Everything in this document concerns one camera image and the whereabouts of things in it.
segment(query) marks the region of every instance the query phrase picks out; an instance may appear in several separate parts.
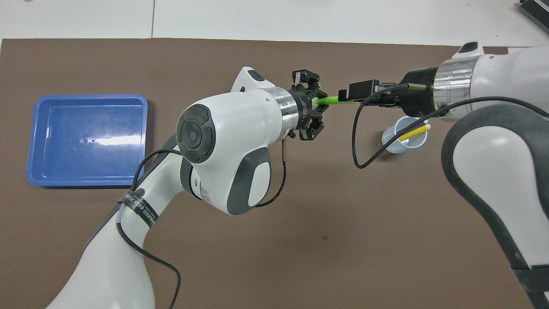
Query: clear plastic cup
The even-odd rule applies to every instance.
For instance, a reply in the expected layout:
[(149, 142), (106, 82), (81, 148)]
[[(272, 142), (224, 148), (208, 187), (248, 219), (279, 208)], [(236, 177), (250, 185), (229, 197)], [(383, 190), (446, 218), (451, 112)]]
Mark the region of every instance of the clear plastic cup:
[[(381, 137), (382, 144), (385, 144), (386, 142), (388, 142), (393, 136), (396, 135), (398, 131), (404, 129), (405, 127), (409, 126), (411, 123), (413, 123), (418, 119), (419, 118), (404, 116), (399, 120), (397, 120), (395, 125), (386, 129), (385, 132), (383, 132), (383, 136)], [(397, 139), (396, 141), (391, 143), (389, 147), (387, 147), (387, 151), (395, 154), (403, 153), (408, 149), (415, 149), (415, 148), (421, 147), (426, 140), (427, 140), (427, 132), (423, 132), (416, 136), (412, 136), (411, 138), (402, 142)]]

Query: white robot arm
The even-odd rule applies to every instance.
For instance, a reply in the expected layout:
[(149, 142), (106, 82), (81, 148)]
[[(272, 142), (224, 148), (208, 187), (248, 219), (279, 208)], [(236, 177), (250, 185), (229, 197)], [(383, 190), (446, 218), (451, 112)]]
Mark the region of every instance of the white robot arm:
[(406, 83), (427, 89), (375, 95), (398, 86), (370, 80), (340, 90), (339, 100), (401, 107), (424, 117), (418, 123), (459, 120), (442, 146), (446, 177), (486, 220), (534, 307), (549, 308), (549, 46), (492, 55), (470, 42), (438, 67), (408, 72)]
[(295, 71), (295, 84), (286, 90), (244, 67), (231, 92), (189, 106), (161, 154), (120, 198), (133, 211), (114, 208), (48, 309), (154, 308), (143, 255), (135, 250), (149, 228), (182, 191), (231, 215), (254, 208), (271, 183), (267, 146), (295, 137), (296, 129), (302, 140), (322, 130), (322, 117), (312, 109), (314, 97), (326, 96), (318, 78)]

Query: blue tray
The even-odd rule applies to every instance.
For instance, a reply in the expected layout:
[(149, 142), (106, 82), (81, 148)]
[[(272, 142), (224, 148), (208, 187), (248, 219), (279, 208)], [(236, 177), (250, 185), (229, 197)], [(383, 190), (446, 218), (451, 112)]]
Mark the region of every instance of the blue tray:
[(128, 186), (145, 155), (141, 95), (43, 96), (36, 102), (27, 180), (37, 186)]

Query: black cable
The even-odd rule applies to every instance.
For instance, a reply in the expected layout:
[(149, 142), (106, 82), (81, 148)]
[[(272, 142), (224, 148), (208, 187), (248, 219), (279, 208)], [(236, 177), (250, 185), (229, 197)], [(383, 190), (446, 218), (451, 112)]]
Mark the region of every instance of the black cable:
[[(124, 205), (125, 205), (124, 203), (120, 203), (120, 208), (118, 209), (118, 211), (120, 211), (122, 209), (122, 207), (124, 207)], [(175, 268), (175, 266), (173, 266), (172, 264), (169, 264), (168, 262), (162, 260), (161, 258), (155, 257), (154, 255), (147, 252), (145, 249), (143, 249), (143, 248), (139, 247), (138, 245), (136, 245), (136, 243), (133, 242), (128, 237), (128, 235), (126, 235), (126, 233), (124, 233), (124, 230), (122, 230), (122, 224), (120, 222), (116, 223), (116, 229), (118, 230), (118, 234), (120, 234), (122, 239), (124, 239), (124, 241), (130, 247), (135, 249), (137, 252), (141, 253), (144, 257), (148, 257), (151, 260), (155, 261), (156, 263), (159, 263), (159, 264), (162, 264), (162, 265), (166, 266), (167, 268), (171, 269), (175, 273), (175, 275), (177, 276), (177, 286), (175, 288), (175, 292), (173, 294), (173, 298), (172, 298), (172, 301), (171, 301), (170, 307), (169, 307), (170, 309), (172, 309), (173, 305), (175, 304), (175, 301), (177, 299), (177, 294), (179, 293), (179, 287), (181, 286), (181, 274), (179, 273), (177, 268)]]
[(270, 203), (274, 202), (278, 196), (280, 195), (280, 193), (282, 192), (282, 189), (284, 189), (284, 185), (286, 184), (286, 160), (282, 160), (282, 171), (283, 171), (283, 174), (282, 174), (282, 183), (280, 184), (280, 188), (278, 189), (278, 192), (273, 196), (272, 199), (266, 201), (265, 203), (261, 203), (261, 204), (257, 204), (255, 207), (263, 207), (263, 206), (267, 206), (269, 205)]
[(543, 116), (543, 117), (549, 117), (549, 113), (545, 112), (543, 109), (535, 106), (535, 105), (532, 105), (528, 102), (524, 102), (522, 100), (519, 100), (519, 99), (515, 99), (515, 98), (510, 98), (510, 97), (500, 97), (500, 96), (489, 96), (489, 97), (478, 97), (478, 98), (471, 98), (471, 99), (467, 99), (467, 100), (463, 100), (463, 101), (459, 101), (457, 103), (454, 103), (454, 104), (450, 104), (450, 105), (447, 105), (447, 106), (444, 106), (444, 107), (441, 107), (439, 108), (438, 110), (432, 112), (432, 113), (429, 113), (427, 115), (425, 115), (424, 117), (414, 121), (413, 123), (411, 123), (410, 125), (408, 125), (407, 127), (405, 127), (404, 129), (401, 130), (401, 132), (399, 134), (396, 134), (395, 136), (393, 136), (389, 141), (387, 141), (368, 161), (366, 161), (364, 164), (359, 164), (358, 163), (358, 160), (356, 159), (356, 146), (355, 146), (355, 134), (356, 134), (356, 124), (358, 122), (358, 118), (360, 116), (360, 112), (362, 111), (362, 108), (365, 106), (364, 102), (366, 102), (366, 100), (364, 100), (364, 102), (361, 103), (361, 105), (359, 106), (358, 110), (356, 111), (356, 114), (355, 114), (355, 122), (353, 124), (353, 128), (352, 128), (352, 139), (351, 139), (351, 148), (352, 148), (352, 157), (353, 157), (353, 160), (355, 161), (355, 166), (358, 167), (358, 168), (365, 168), (367, 167), (370, 163), (372, 163), (379, 155), (381, 155), (381, 153), (387, 149), (387, 147), (389, 147), (389, 145), (391, 145), (394, 141), (396, 141), (396, 139), (398, 139), (400, 136), (402, 136), (403, 134), (407, 133), (410, 129), (412, 129), (414, 126), (424, 122), (425, 120), (429, 119), (429, 118), (432, 118), (434, 116), (437, 116), (439, 114), (443, 114), (453, 108), (456, 108), (458, 106), (462, 106), (462, 105), (465, 105), (465, 104), (471, 104), (471, 103), (476, 103), (476, 102), (484, 102), (484, 101), (504, 101), (504, 102), (510, 102), (510, 103), (514, 103), (514, 104), (518, 104), (520, 106), (523, 106), (523, 107), (526, 107), (526, 108), (529, 108), (531, 109), (532, 111), (538, 113), (539, 115)]
[[(143, 160), (141, 160), (141, 162), (139, 163), (139, 166), (137, 167), (137, 171), (135, 173), (135, 176), (133, 177), (133, 183), (132, 183), (132, 186), (130, 187), (130, 190), (132, 191), (135, 191), (136, 190), (136, 187), (137, 187), (137, 179), (139, 178), (139, 173), (141, 172), (141, 169), (143, 168), (143, 166), (145, 165), (145, 163), (150, 160), (152, 157), (154, 157), (155, 155), (158, 155), (158, 154), (161, 154), (161, 153), (174, 153), (176, 155), (181, 155), (181, 152), (180, 151), (177, 151), (177, 150), (173, 150), (173, 149), (168, 149), (168, 148), (161, 148), (161, 149), (158, 149), (154, 152), (152, 152), (151, 154), (149, 154), (148, 156), (146, 156)], [(136, 245), (135, 242), (133, 242), (129, 237), (128, 235), (126, 235), (126, 233), (124, 232), (124, 230), (122, 229), (122, 224), (121, 224), (121, 211), (122, 211), (122, 208), (124, 207), (124, 203), (122, 202), (119, 202), (120, 206), (118, 207), (118, 212), (119, 212), (119, 218), (116, 222), (116, 229), (118, 230), (118, 234), (122, 237), (122, 239), (124, 239), (124, 241), (130, 246), (132, 247), (134, 250), (136, 250), (137, 252), (141, 253), (144, 257), (147, 257), (153, 261), (155, 261), (156, 263), (159, 263), (159, 264), (162, 264), (164, 266), (166, 266), (167, 268), (171, 269), (175, 275), (177, 276), (177, 286), (175, 288), (175, 292), (173, 294), (173, 298), (172, 298), (172, 301), (170, 303), (170, 309), (173, 308), (173, 305), (175, 304), (175, 301), (177, 299), (177, 294), (179, 293), (179, 288), (181, 286), (181, 274), (179, 273), (179, 271), (177, 270), (177, 268), (175, 268), (175, 266), (173, 266), (172, 264), (169, 264), (168, 262), (160, 259), (160, 258), (157, 258), (156, 256), (150, 254), (149, 252), (147, 252), (145, 249), (139, 247), (138, 245)]]
[(176, 155), (181, 156), (181, 151), (177, 151), (177, 150), (173, 150), (173, 149), (169, 149), (169, 148), (160, 148), (156, 151), (153, 151), (148, 156), (146, 156), (145, 159), (141, 160), (141, 162), (139, 163), (139, 166), (137, 167), (137, 171), (136, 171), (135, 175), (133, 176), (133, 182), (132, 182), (132, 186), (130, 187), (130, 190), (135, 191), (137, 189), (137, 180), (139, 178), (139, 173), (141, 172), (141, 169), (143, 168), (145, 163), (148, 160), (150, 160), (152, 157), (154, 157), (155, 155), (159, 155), (161, 153), (166, 153), (166, 152), (175, 153)]
[(379, 95), (383, 94), (383, 93), (386, 93), (386, 92), (389, 92), (389, 91), (394, 91), (394, 90), (405, 90), (405, 89), (408, 89), (408, 84), (398, 84), (398, 85), (394, 85), (394, 86), (389, 86), (387, 88), (384, 88), (384, 89), (381, 89), (375, 93), (373, 93), (372, 95), (370, 95), (369, 97), (367, 97), (364, 101), (360, 102), (360, 106), (358, 107), (358, 110), (356, 111), (356, 114), (355, 114), (355, 121), (353, 122), (352, 124), (352, 133), (351, 133), (351, 149), (352, 149), (352, 159), (353, 161), (355, 162), (355, 166), (358, 167), (358, 168), (364, 168), (366, 167), (368, 164), (364, 165), (364, 167), (360, 167), (361, 165), (358, 163), (358, 159), (356, 158), (356, 144), (355, 144), (355, 139), (356, 139), (356, 125), (358, 123), (358, 118), (360, 116), (360, 112), (362, 111), (362, 109), (364, 108), (364, 106), (368, 105), (368, 103), (375, 99), (375, 98), (378, 98)]

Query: black circular cap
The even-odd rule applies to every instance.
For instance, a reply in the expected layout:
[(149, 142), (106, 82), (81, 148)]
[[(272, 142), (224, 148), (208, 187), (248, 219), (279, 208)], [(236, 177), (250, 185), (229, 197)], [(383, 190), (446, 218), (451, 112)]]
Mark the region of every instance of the black circular cap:
[(175, 135), (185, 159), (192, 163), (206, 161), (215, 147), (215, 125), (208, 107), (195, 104), (184, 111)]
[(196, 123), (189, 122), (181, 128), (181, 139), (185, 146), (195, 149), (202, 141), (202, 131)]

